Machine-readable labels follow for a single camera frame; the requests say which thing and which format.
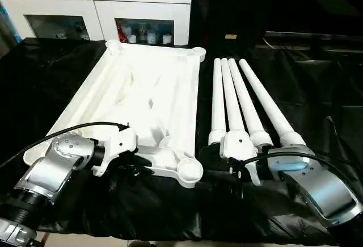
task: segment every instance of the black cloth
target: black cloth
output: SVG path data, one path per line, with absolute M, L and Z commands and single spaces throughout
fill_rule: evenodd
M 1 161 L 47 133 L 104 50 L 104 42 L 26 39 L 0 60 L 0 118 L 7 133 Z M 200 68 L 196 133 L 197 157 L 204 166 L 202 181 L 194 189 L 184 189 L 171 178 L 134 177 L 117 162 L 102 177 L 85 171 L 66 187 L 40 230 L 126 240 L 335 244 L 334 236 L 309 208 L 289 196 L 284 183 L 266 180 L 262 187 L 254 187 L 246 180 L 241 186 L 226 172 L 218 145 L 206 147 L 213 59 L 220 55 L 207 53 Z M 246 58 L 311 149 L 362 164 L 362 54 L 249 49 L 223 56 Z M 251 95 L 278 144 L 273 127 Z M 1 170 L 3 197 L 25 170 L 21 157 Z M 352 180 L 361 176 L 352 170 L 347 174 Z M 362 197 L 358 179 L 354 189 Z M 243 198 L 235 191 L 240 187 Z

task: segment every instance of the wire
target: wire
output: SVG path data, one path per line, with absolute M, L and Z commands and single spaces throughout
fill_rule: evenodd
M 272 49 L 276 49 L 276 47 L 273 47 L 272 45 L 270 45 L 265 38 L 262 38 L 264 40 L 264 42 L 266 43 L 266 45 L 268 45 L 269 47 L 271 47 Z
M 362 170 L 363 167 L 362 166 L 359 166 L 358 164 L 352 162 L 352 161 L 347 161 L 347 160 L 344 160 L 344 159 L 340 159 L 340 158 L 332 158 L 332 155 L 330 153 L 327 153 L 327 152 L 321 152 L 319 150 L 315 150 L 313 149 L 314 153 L 315 154 L 318 154 L 318 155 L 322 155 L 322 156 L 325 156 L 325 157 L 328 157 L 330 158 L 331 160 L 333 160 L 333 162 L 339 162 L 341 164 L 344 164 L 344 165 L 347 165 L 347 166 L 350 166 L 352 167 L 353 169 L 357 170 L 357 169 L 360 169 Z
M 347 183 L 350 183 L 351 184 L 351 180 L 345 175 L 345 173 L 343 171 L 341 171 L 339 168 L 337 168 L 334 164 L 330 163 L 329 161 L 327 160 L 324 160 L 324 159 L 321 159 L 315 155 L 312 155 L 312 154 L 305 154 L 305 153 L 301 153 L 301 152 L 274 152 L 274 153 L 269 153 L 269 154 L 263 154 L 263 155 L 260 155 L 260 156 L 256 156 L 256 157 L 253 157 L 253 158 L 250 158 L 248 160 L 244 160 L 244 161 L 241 161 L 240 163 L 245 166 L 249 163 L 252 163 L 252 162 L 256 162 L 256 161 L 260 161 L 260 160 L 266 160 L 266 159 L 269 159 L 269 158 L 272 158 L 272 157 L 278 157 L 278 156 L 297 156 L 297 157 L 306 157 L 306 158 L 310 158 L 310 159 L 313 159 L 313 160 L 316 160 L 318 162 L 321 162 L 327 166 L 329 166 L 331 169 L 333 169 L 338 175 L 338 177 L 344 179 Z
M 80 125 L 76 125 L 73 127 L 69 127 L 67 129 L 63 129 L 61 131 L 52 133 L 50 135 L 47 135 L 45 137 L 43 137 L 42 139 L 39 139 L 37 142 L 34 142 L 33 144 L 30 144 L 29 146 L 21 149 L 20 151 L 18 151 L 17 153 L 15 153 L 13 156 L 11 156 L 8 160 L 6 160 L 4 163 L 2 163 L 0 165 L 0 169 L 2 169 L 4 166 L 6 166 L 8 163 L 10 163 L 13 159 L 17 158 L 18 156 L 22 155 L 24 152 L 26 152 L 27 150 L 33 148 L 36 145 L 39 145 L 40 143 L 43 143 L 44 141 L 47 141 L 53 137 L 56 137 L 58 135 L 61 135 L 63 133 L 69 132 L 69 131 L 73 131 L 74 129 L 79 129 L 79 128 L 84 128 L 84 127 L 89 127 L 89 126 L 94 126 L 94 125 L 110 125 L 110 126 L 116 126 L 119 128 L 120 131 L 124 130 L 127 128 L 127 126 L 124 126 L 122 124 L 119 123 L 115 123 L 115 122 L 90 122 L 90 123 L 84 123 L 84 124 L 80 124 Z

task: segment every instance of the object on cabinet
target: object on cabinet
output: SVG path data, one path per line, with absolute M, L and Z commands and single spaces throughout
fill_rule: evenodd
M 122 24 L 121 25 L 121 29 L 123 30 L 123 33 L 126 35 L 126 37 L 131 36 L 132 34 L 132 29 L 131 26 L 128 24 Z
M 123 32 L 123 29 L 120 24 L 117 24 L 117 33 L 119 34 L 119 40 L 122 43 L 127 43 L 127 37 Z
M 90 37 L 87 33 L 82 33 L 81 34 L 81 39 L 82 40 L 85 40 L 85 41 L 89 41 L 90 40 Z
M 54 34 L 57 39 L 67 39 L 66 32 L 61 31 L 59 33 Z
M 158 37 L 156 30 L 147 31 L 147 43 L 148 44 L 158 44 Z
M 140 23 L 140 27 L 139 27 L 138 31 L 140 33 L 140 41 L 146 42 L 147 41 L 146 23 Z
M 137 38 L 136 38 L 136 35 L 130 35 L 127 37 L 129 43 L 131 44 L 135 44 L 137 42 Z
M 171 44 L 172 36 L 170 34 L 163 35 L 163 44 Z

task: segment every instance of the floor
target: floor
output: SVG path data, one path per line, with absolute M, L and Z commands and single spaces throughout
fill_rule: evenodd
M 45 233 L 38 233 L 37 239 L 40 241 L 44 237 Z M 91 237 L 88 235 L 59 235 L 49 234 L 45 247 L 128 247 L 131 242 L 127 240 L 119 240 L 113 237 Z M 180 241 L 180 242 L 151 242 L 156 243 L 157 247 L 298 247 L 302 245 L 276 245 L 276 244 L 233 244 L 225 242 L 211 242 L 211 241 Z M 129 247 L 139 247 L 135 244 L 131 244 Z

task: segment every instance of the white cabinet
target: white cabinet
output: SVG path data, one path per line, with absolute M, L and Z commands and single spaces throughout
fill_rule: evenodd
M 26 37 L 103 40 L 93 1 L 1 0 L 22 39 Z
M 191 0 L 0 1 L 22 39 L 127 38 L 147 43 L 149 35 L 151 44 L 188 44 Z
M 154 44 L 162 44 L 163 35 L 171 35 L 171 44 L 188 44 L 188 4 L 112 1 L 95 1 L 95 4 L 105 40 L 119 39 L 120 29 L 123 33 L 126 29 L 126 35 L 131 33 L 138 43 L 146 43 L 147 33 L 152 30 L 156 33 Z

